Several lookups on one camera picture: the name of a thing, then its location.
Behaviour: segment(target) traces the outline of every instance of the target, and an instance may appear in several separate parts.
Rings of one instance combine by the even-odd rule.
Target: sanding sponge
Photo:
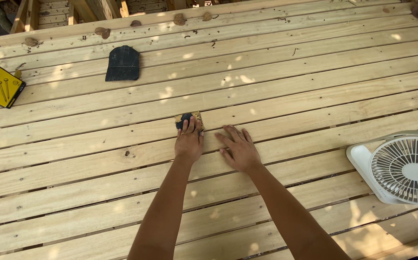
[[[109,53],[105,81],[138,80],[140,53],[127,45],[114,48]]]
[[[201,130],[204,130],[204,123],[202,122],[201,113],[199,111],[191,112],[191,113],[185,113],[185,114],[175,116],[175,126],[177,127],[177,129],[182,129],[183,128],[183,121],[185,119],[189,121],[189,118],[191,116],[194,116],[194,118],[196,120],[199,119],[199,121],[201,121]]]

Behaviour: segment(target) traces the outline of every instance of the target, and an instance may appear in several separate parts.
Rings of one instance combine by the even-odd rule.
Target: pine wood
[[[46,21],[69,7],[39,3]],[[214,19],[201,21],[208,11]],[[0,65],[27,62],[28,83],[0,109],[0,259],[124,259],[172,163],[173,116],[188,110],[201,111],[205,153],[175,259],[292,259],[276,251],[285,243],[251,180],[216,152],[223,124],[250,131],[326,232],[356,227],[333,237],[352,259],[417,255],[418,205],[382,204],[345,156],[348,145],[418,130],[410,4],[252,0],[176,12],[186,26],[165,12],[0,37]],[[98,26],[111,36],[94,35]],[[21,44],[28,35],[38,47]],[[104,82],[120,44],[141,52],[140,79]]]

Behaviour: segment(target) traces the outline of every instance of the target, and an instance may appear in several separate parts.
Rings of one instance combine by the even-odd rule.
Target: forearm
[[[296,260],[349,259],[313,216],[263,165],[250,169],[248,174]]]
[[[192,162],[175,158],[143,218],[128,260],[172,259],[191,166]]]

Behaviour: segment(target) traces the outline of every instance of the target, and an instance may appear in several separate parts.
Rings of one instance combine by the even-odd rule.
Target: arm
[[[172,260],[191,166],[204,150],[204,132],[194,117],[177,133],[175,159],[143,218],[127,260]]]
[[[232,125],[223,126],[233,138],[216,134],[232,153],[220,149],[227,163],[247,173],[256,185],[270,216],[295,260],[350,260],[337,243],[320,227],[313,216],[275,179],[260,161],[260,156],[246,129],[239,132]]]

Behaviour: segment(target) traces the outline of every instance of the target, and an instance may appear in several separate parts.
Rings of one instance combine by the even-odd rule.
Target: fan grille
[[[380,146],[371,159],[371,174],[385,191],[418,204],[418,138],[396,139]]]

